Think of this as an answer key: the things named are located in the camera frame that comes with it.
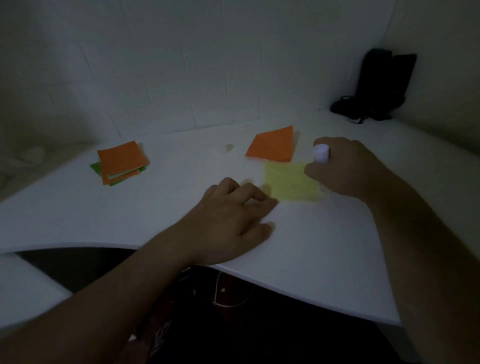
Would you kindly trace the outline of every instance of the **black object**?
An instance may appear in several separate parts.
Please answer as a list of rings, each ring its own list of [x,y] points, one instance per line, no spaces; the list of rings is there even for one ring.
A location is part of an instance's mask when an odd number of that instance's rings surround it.
[[[416,54],[392,57],[392,51],[371,49],[363,59],[355,96],[343,96],[330,111],[359,120],[389,120],[389,113],[405,102],[405,92],[417,60]]]

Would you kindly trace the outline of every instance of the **person's left hand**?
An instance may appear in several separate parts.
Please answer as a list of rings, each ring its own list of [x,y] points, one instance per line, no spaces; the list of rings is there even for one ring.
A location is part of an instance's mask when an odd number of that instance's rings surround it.
[[[258,204],[245,205],[253,198]],[[272,233],[256,224],[277,205],[257,186],[231,178],[210,186],[201,201],[168,231],[182,241],[191,264],[222,263],[253,249]]]

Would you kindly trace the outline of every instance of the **white cord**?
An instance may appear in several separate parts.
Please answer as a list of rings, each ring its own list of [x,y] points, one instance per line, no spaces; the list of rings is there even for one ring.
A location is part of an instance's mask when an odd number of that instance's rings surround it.
[[[252,290],[250,291],[248,297],[241,303],[239,304],[233,304],[233,305],[226,305],[226,304],[220,304],[220,303],[216,303],[216,292],[218,291],[218,279],[220,278],[220,274],[222,274],[222,272],[218,272],[218,276],[216,277],[216,283],[215,283],[215,296],[214,296],[214,299],[213,299],[213,304],[215,306],[218,306],[218,307],[223,307],[223,308],[233,308],[233,307],[239,307],[239,306],[242,306],[244,303],[246,303],[248,301],[248,299],[250,298],[250,296],[252,295],[253,293],[253,290],[255,289],[255,285],[253,285],[252,287]]]

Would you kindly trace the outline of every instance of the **person's right arm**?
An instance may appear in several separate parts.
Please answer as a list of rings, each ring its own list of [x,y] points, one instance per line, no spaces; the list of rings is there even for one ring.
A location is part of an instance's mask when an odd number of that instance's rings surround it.
[[[420,195],[358,141],[320,138],[305,173],[373,214],[402,324],[426,363],[480,363],[480,262]]]

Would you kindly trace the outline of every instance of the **paper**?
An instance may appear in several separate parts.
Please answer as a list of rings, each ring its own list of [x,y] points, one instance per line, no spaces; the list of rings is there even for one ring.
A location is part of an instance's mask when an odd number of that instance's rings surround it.
[[[100,177],[102,176],[102,172],[100,170],[100,162],[97,162],[97,163],[94,163],[94,164],[91,164],[90,167],[95,171],[96,174],[98,174]],[[140,173],[140,172],[143,172],[144,170],[146,169],[146,167],[141,167],[139,168],[137,171]],[[124,175],[124,176],[121,176],[121,177],[118,177],[118,178],[115,178],[113,180],[108,180],[108,185],[109,186],[114,186],[116,185],[117,183],[120,183],[124,180],[126,180],[128,177],[131,177],[131,176],[134,176],[134,175],[137,175],[138,173],[133,173],[129,176],[127,175]]]
[[[101,164],[102,179],[110,180],[122,176],[127,177],[135,173],[135,170],[148,164],[137,143],[134,141],[116,146],[110,149],[98,150],[98,158]]]
[[[290,162],[293,156],[293,126],[257,134],[245,155]]]
[[[320,184],[303,173],[306,163],[265,162],[262,190],[280,201],[320,201]]]

